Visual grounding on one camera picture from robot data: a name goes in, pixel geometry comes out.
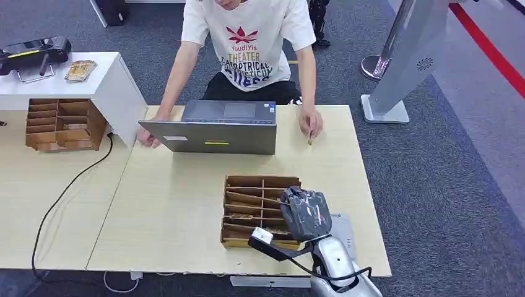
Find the person's right hand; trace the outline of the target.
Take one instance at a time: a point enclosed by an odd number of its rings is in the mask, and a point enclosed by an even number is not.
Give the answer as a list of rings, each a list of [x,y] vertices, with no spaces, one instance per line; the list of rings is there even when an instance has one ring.
[[[161,141],[159,141],[156,137],[154,137],[149,131],[147,131],[143,127],[139,128],[136,138],[142,145],[153,149],[159,147],[162,144]]]

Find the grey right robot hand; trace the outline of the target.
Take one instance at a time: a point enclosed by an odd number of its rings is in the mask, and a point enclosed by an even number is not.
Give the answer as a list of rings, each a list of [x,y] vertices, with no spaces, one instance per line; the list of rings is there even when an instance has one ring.
[[[280,195],[280,209],[293,239],[299,243],[331,232],[331,214],[322,192],[290,186]]]

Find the person's left hand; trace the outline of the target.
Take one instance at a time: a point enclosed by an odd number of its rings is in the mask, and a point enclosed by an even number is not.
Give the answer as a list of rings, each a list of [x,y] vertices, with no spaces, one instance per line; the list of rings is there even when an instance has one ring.
[[[313,140],[323,130],[323,118],[315,106],[303,105],[300,108],[298,124],[301,132],[307,136],[308,140]]]

